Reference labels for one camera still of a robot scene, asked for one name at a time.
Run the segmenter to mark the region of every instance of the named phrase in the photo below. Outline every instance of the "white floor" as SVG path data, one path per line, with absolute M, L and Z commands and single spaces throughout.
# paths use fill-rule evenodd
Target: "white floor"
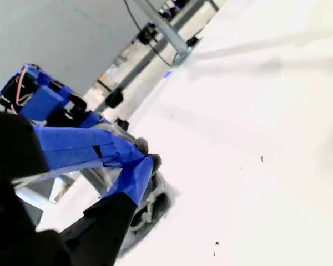
M 333 0 L 229 0 L 203 35 L 130 117 L 180 196 L 117 265 L 333 265 Z

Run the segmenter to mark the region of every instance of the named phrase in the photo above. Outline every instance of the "wire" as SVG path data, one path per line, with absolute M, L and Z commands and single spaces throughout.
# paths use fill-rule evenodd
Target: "wire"
M 11 110 L 12 110 L 15 114 L 17 114 L 15 108 L 13 107 L 13 104 L 11 105 Z
M 131 9 L 129 8 L 129 5 L 127 3 L 127 0 L 123 0 L 125 6 L 126 6 L 126 9 L 129 13 L 129 16 L 131 17 L 131 19 L 133 20 L 133 23 L 135 24 L 135 26 L 138 28 L 139 32 L 142 32 L 142 29 L 140 28 L 140 26 L 138 25 L 137 21 L 135 20 L 133 14 L 132 14 L 132 11 Z M 158 51 L 148 42 L 149 46 L 151 47 L 151 49 L 153 50 L 153 52 L 155 52 L 155 54 L 168 66 L 171 68 L 171 65 L 158 53 Z
M 20 97 L 20 91 L 21 91 L 21 84 L 22 84 L 22 80 L 23 80 L 23 77 L 26 73 L 26 66 L 23 68 L 22 72 L 21 72 L 21 75 L 20 75 L 20 78 L 18 79 L 18 83 L 17 83 L 17 90 L 16 90 L 16 104 L 18 106 L 20 106 L 20 104 L 18 103 L 19 102 L 19 97 Z

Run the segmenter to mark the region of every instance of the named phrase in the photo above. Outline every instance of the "gray wall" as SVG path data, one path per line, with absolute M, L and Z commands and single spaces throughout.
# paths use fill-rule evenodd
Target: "gray wall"
M 128 2 L 144 25 L 147 17 Z M 34 63 L 83 94 L 137 33 L 122 0 L 0 0 L 0 90 Z

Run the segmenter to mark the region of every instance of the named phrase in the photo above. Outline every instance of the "metal pole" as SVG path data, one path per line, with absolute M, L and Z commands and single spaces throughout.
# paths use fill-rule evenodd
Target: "metal pole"
M 217 12 L 218 10 L 220 10 L 220 8 L 216 5 L 215 1 L 213 0 L 208 0 L 210 5 L 213 7 L 213 9 Z
M 151 21 L 160 29 L 165 39 L 175 48 L 180 57 L 187 55 L 189 49 L 186 42 L 180 35 L 166 22 L 161 15 L 154 9 L 148 0 L 135 0 L 138 7 L 150 18 Z

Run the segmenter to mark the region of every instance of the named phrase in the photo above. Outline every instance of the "red wire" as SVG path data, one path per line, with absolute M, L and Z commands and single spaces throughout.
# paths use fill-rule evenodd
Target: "red wire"
M 59 85 L 58 83 L 56 83 L 55 81 L 52 81 L 52 83 L 60 88 L 62 88 L 63 86 Z
M 23 76 L 26 73 L 26 67 L 23 68 L 23 70 L 21 71 L 21 75 L 20 78 L 18 79 L 18 83 L 17 83 L 17 90 L 16 90 L 16 104 L 18 105 L 18 101 L 19 101 L 19 96 L 20 96 L 20 90 L 21 90 L 21 84 L 22 84 L 22 80 L 23 80 Z

